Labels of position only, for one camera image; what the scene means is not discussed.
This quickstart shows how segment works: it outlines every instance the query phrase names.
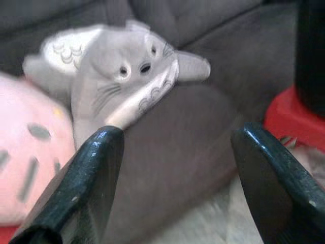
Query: gray plush toy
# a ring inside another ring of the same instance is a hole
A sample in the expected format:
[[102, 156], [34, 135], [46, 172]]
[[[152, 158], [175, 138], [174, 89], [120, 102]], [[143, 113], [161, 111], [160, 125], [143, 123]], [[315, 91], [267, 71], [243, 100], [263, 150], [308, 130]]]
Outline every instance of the gray plush toy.
[[94, 25], [45, 40], [27, 56], [25, 75], [71, 108], [76, 148], [99, 127], [126, 129], [157, 103], [175, 82], [203, 81], [209, 63], [174, 50], [149, 27]]

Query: red plastic base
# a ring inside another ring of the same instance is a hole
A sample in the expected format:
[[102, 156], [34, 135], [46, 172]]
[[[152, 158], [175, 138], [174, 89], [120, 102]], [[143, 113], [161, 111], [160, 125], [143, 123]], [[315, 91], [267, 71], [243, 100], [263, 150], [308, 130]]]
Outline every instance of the red plastic base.
[[8, 244], [18, 227], [0, 227], [0, 244]]
[[273, 100], [265, 127], [279, 140], [297, 138], [302, 144], [325, 151], [325, 118], [313, 114], [300, 102], [294, 86]]

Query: pink plush toy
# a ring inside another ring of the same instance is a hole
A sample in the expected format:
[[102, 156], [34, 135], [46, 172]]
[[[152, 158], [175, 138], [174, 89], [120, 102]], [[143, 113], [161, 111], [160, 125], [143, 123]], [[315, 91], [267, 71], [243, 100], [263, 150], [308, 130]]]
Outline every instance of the pink plush toy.
[[20, 224], [75, 152], [68, 112], [0, 73], [0, 226]]

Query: couch cushion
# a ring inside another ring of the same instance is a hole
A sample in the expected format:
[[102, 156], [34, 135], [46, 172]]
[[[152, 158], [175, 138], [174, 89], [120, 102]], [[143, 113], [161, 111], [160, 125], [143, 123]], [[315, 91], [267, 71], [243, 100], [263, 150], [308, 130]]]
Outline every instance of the couch cushion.
[[230, 133], [244, 118], [207, 85], [174, 88], [125, 134], [105, 243], [138, 243], [235, 173]]
[[197, 39], [226, 20], [262, 2], [262, 0], [129, 1], [137, 18], [149, 23], [164, 38], [179, 46]]
[[94, 1], [96, 0], [2, 0], [0, 32], [13, 31]]
[[[31, 9], [26, 11], [29, 11], [30, 16], [33, 15], [33, 12], [30, 12]], [[95, 23], [124, 25], [128, 18], [133, 18], [133, 13], [126, 0], [96, 1], [78, 10], [65, 12], [60, 16], [43, 20], [23, 29], [2, 33], [0, 34], [0, 70], [13, 75], [21, 75], [24, 57], [27, 54], [37, 53], [44, 39], [58, 31]]]
[[272, 99], [292, 85], [296, 5], [260, 7], [186, 47], [211, 63], [209, 82], [261, 121]]

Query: beige carpet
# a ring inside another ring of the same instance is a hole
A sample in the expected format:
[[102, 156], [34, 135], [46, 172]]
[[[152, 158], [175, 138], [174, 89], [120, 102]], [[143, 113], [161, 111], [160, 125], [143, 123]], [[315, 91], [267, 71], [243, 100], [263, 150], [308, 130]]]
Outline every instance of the beige carpet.
[[[325, 186], [325, 155], [306, 147], [291, 151]], [[239, 177], [145, 244], [262, 244]]]

